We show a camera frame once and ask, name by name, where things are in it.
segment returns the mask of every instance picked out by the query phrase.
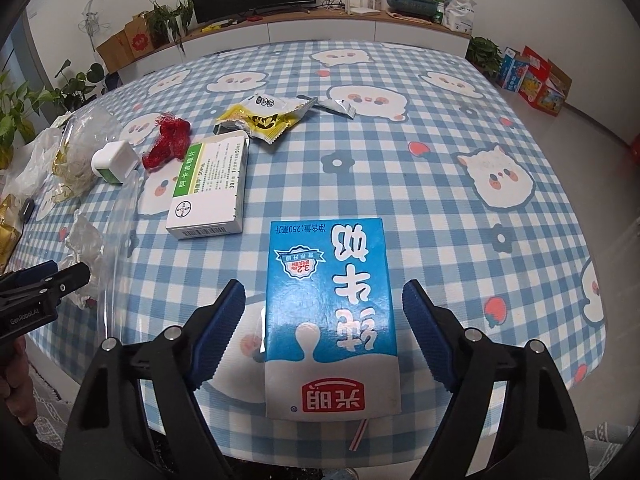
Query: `blue gripper pad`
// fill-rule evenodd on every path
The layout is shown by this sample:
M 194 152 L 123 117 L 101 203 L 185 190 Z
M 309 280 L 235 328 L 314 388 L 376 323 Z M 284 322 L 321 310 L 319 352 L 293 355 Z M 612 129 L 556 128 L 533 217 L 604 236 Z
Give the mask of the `blue gripper pad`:
M 222 302 L 216 313 L 202 331 L 200 338 L 193 344 L 191 370 L 185 377 L 185 382 L 191 390 L 199 388 L 216 373 L 220 359 L 244 312 L 244 285 L 235 282 L 230 290 L 228 287 L 227 285 L 223 291 L 224 297 L 221 295 L 218 298 Z
M 402 288 L 402 309 L 431 375 L 453 393 L 458 384 L 453 368 L 453 350 L 412 282 L 405 283 Z

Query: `tablecloth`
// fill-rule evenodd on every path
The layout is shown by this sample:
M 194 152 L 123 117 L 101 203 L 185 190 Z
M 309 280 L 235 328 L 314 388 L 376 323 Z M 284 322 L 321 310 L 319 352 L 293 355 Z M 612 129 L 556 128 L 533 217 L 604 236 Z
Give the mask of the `tablecloth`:
M 196 391 L 223 453 L 309 467 L 369 466 L 420 458 L 449 394 L 433 381 L 402 312 L 401 289 L 420 281 L 434 304 L 494 341 L 546 343 L 567 387 L 604 352 L 602 303 L 577 218 L 543 153 L 498 92 L 466 60 L 443 52 L 364 41 L 303 41 L 224 52 L 147 75 L 100 99 L 123 124 L 121 139 L 149 149 L 155 118 L 171 111 L 212 134 L 231 104 L 274 96 L 347 99 L 354 120 L 312 110 L 269 147 L 251 143 L 244 231 L 176 240 L 165 231 L 179 163 L 145 177 L 129 248 L 131 291 L 124 343 L 148 340 L 212 303 L 229 279 L 247 307 L 210 383 Z M 118 188 L 97 184 L 52 207 L 48 179 L 11 265 L 68 253 L 80 211 L 101 231 Z M 380 217 L 396 317 L 402 414 L 358 422 L 294 423 L 264 416 L 261 343 L 269 228 L 273 220 Z M 95 310 L 65 301 L 36 343 L 76 380 L 95 351 Z M 149 384 L 150 424 L 161 427 Z M 497 429 L 497 384 L 484 434 Z

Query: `wooden shelf top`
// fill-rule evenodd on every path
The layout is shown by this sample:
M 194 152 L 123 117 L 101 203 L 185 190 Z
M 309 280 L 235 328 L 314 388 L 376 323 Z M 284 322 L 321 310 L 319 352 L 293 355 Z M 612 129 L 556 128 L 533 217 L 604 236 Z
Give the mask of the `wooden shelf top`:
M 453 30 L 449 30 L 447 27 L 442 25 L 437 25 L 436 23 L 422 23 L 422 22 L 414 22 L 410 20 L 402 20 L 399 18 L 394 18 L 387 14 L 384 10 L 381 10 L 378 14 L 368 14 L 366 16 L 361 16 L 357 14 L 347 14 L 343 9 L 309 9 L 309 12 L 305 12 L 304 10 L 296 10 L 295 12 L 280 12 L 277 14 L 270 14 L 268 16 L 263 16 L 261 20 L 258 22 L 249 22 L 244 21 L 242 23 L 238 23 L 237 25 L 229 25 L 225 28 L 218 28 L 216 30 L 209 30 L 207 32 L 203 32 L 202 29 L 204 26 L 199 25 L 197 30 L 194 30 L 191 34 L 186 35 L 182 38 L 182 42 L 185 43 L 187 41 L 196 40 L 197 38 L 203 38 L 204 36 L 209 36 L 211 34 L 217 34 L 219 32 L 225 32 L 226 30 L 234 30 L 236 28 L 245 28 L 251 27 L 252 25 L 263 25 L 266 23 L 278 23 L 278 22 L 293 22 L 296 20 L 327 20 L 327 19 L 338 19 L 338 20 L 361 20 L 366 22 L 385 22 L 385 23 L 397 23 L 399 25 L 410 25 L 412 27 L 418 28 L 426 28 L 429 30 L 436 30 L 438 32 L 444 32 L 445 34 L 453 34 L 454 36 L 460 36 L 462 38 L 471 39 L 469 34 L 464 34 L 462 32 L 455 32 Z M 171 42 L 166 45 L 161 46 L 160 48 L 156 48 L 154 51 L 149 52 L 145 56 L 139 57 L 139 59 L 143 59 L 146 56 L 151 56 L 156 52 L 160 52 L 166 48 L 175 46 L 175 43 Z

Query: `yellow snack packet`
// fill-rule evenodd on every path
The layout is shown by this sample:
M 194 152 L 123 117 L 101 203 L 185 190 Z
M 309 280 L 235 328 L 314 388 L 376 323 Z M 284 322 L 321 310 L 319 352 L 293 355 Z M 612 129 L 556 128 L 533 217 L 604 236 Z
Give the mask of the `yellow snack packet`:
M 318 99 L 279 98 L 255 94 L 233 105 L 216 119 L 215 132 L 244 130 L 250 137 L 273 144 L 287 128 L 296 124 Z
M 0 272 L 4 272 L 22 236 L 22 221 L 18 216 L 18 209 L 12 194 L 7 195 L 0 204 Z

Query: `tv stand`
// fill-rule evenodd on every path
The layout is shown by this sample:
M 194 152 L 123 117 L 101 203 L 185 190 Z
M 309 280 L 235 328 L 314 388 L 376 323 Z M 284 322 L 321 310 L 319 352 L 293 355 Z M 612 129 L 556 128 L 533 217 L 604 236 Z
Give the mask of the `tv stand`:
M 399 20 L 386 12 L 348 15 L 344 9 L 280 9 L 262 19 L 202 32 L 201 27 L 182 38 L 184 54 L 168 44 L 118 70 L 123 83 L 143 75 L 223 50 L 283 41 L 335 40 L 403 43 L 464 57 L 470 36 L 442 25 Z

